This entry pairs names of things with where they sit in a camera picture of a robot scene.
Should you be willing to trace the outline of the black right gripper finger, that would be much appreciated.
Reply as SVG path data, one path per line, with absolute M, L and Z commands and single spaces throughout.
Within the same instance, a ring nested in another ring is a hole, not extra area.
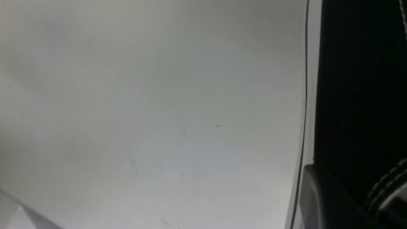
M 304 229 L 372 229 L 374 222 L 328 172 L 306 165 L 299 198 Z

